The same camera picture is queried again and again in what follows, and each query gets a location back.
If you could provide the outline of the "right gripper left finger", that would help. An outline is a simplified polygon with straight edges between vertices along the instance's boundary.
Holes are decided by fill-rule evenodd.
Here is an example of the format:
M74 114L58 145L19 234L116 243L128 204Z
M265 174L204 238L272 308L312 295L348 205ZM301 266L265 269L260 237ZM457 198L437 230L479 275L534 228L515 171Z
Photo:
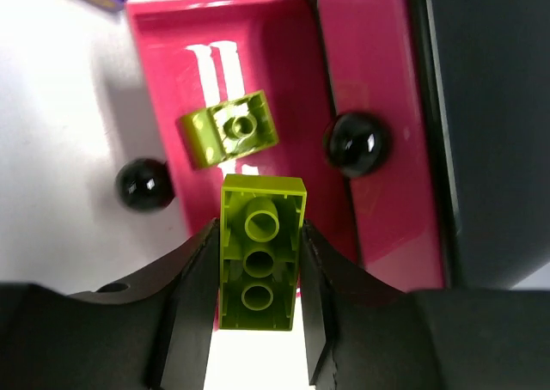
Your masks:
M218 221L96 291L1 286L4 389L200 389L219 285Z

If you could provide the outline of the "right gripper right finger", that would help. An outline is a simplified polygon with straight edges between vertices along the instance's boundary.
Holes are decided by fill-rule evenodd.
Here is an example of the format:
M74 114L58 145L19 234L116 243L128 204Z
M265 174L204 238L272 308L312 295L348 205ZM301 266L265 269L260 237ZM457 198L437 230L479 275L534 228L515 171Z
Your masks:
M544 290L402 292L302 227L302 320L317 389L546 389Z

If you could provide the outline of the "lime long lego brick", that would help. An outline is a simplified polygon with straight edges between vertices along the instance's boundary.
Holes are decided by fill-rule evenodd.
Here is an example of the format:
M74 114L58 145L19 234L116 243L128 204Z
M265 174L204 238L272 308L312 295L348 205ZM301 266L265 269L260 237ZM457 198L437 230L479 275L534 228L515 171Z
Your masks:
M306 200L299 178L225 176L220 210L220 328L291 330Z

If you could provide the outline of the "pink drawer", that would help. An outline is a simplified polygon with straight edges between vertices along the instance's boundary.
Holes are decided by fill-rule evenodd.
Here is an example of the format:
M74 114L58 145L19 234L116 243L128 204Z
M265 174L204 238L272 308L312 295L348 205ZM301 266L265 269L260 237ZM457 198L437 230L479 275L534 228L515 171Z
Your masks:
M306 0L167 0L126 14L190 234L220 213L226 174L300 178L305 216L349 260L347 185L321 144L332 118Z
M362 261L401 290L444 285L406 0L317 0Z

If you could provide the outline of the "lime small lego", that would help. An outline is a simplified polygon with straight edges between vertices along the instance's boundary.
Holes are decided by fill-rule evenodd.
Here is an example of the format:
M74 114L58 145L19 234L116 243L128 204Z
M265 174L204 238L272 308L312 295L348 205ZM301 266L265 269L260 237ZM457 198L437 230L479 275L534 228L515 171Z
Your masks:
M262 90L186 114L177 125L195 169L252 155L279 142Z

